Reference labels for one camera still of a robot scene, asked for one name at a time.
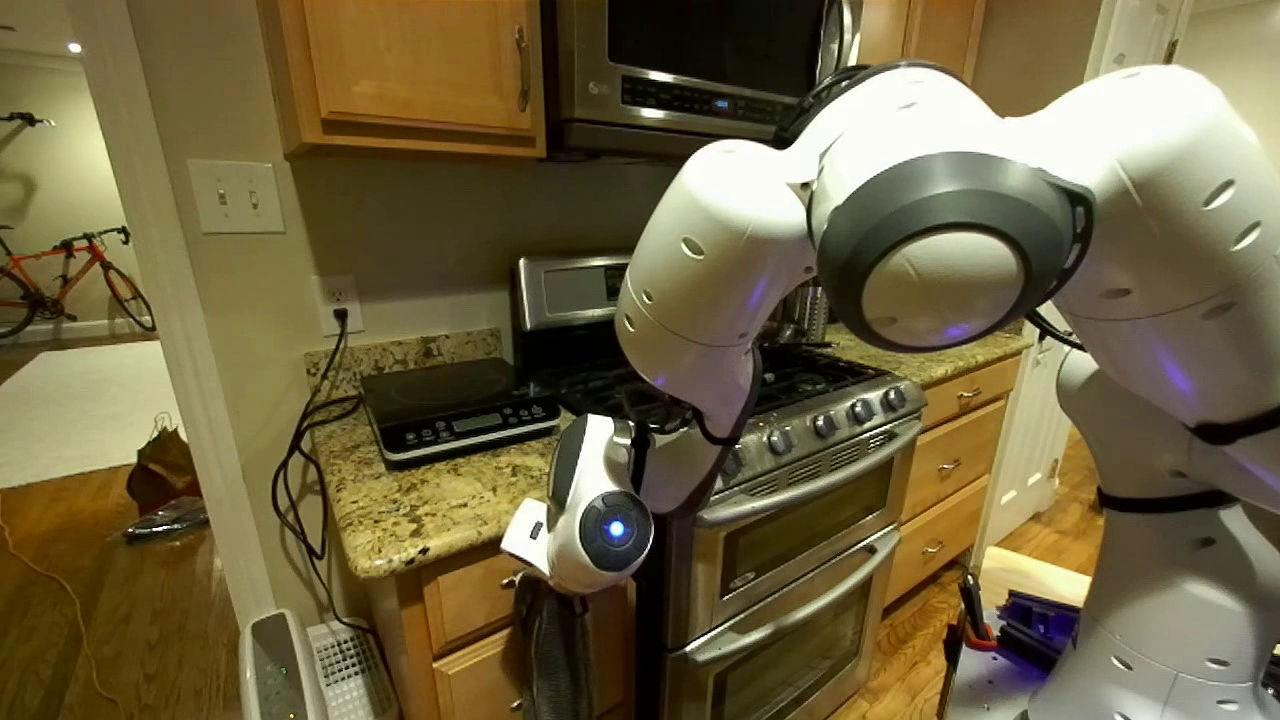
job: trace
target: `bicycle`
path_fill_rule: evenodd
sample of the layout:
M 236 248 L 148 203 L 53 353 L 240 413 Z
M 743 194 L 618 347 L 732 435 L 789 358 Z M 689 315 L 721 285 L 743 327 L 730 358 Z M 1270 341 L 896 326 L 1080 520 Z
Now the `bicycle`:
M 0 341 L 24 332 L 37 315 L 50 320 L 76 320 L 68 314 L 68 298 L 76 292 L 76 285 L 101 269 L 104 285 L 115 300 L 115 309 L 140 327 L 140 332 L 157 332 L 157 315 L 152 315 L 152 300 L 145 298 L 145 289 L 119 269 L 111 265 L 111 257 L 101 248 L 107 237 L 119 237 L 119 246 L 129 246 L 129 228 L 96 228 L 96 231 L 80 231 L 80 237 L 63 237 L 58 246 L 50 246 L 46 251 L 14 251 L 9 240 L 0 237 Z M 46 292 L 33 278 L 33 265 L 62 257 L 62 280 L 58 292 Z

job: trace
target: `microwave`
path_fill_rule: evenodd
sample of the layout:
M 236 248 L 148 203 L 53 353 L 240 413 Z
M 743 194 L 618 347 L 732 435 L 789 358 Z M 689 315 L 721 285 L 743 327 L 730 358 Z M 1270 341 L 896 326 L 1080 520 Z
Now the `microwave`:
M 768 140 L 856 63 L 859 0 L 548 0 L 548 132 L 561 153 L 689 156 Z

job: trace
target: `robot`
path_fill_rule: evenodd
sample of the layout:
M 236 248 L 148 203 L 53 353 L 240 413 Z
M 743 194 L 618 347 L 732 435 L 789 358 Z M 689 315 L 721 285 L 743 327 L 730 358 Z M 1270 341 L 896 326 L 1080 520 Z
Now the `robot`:
M 875 67 L 785 148 L 700 148 L 618 305 L 629 365 L 700 431 L 582 417 L 503 550 L 561 593 L 638 573 L 653 515 L 700 503 L 757 332 L 811 278 L 867 343 L 954 347 L 1055 300 L 1088 347 L 1060 405 L 1109 532 L 1031 720 L 1280 716 L 1280 177 L 1220 90 L 1124 67 L 997 118 L 936 67 Z

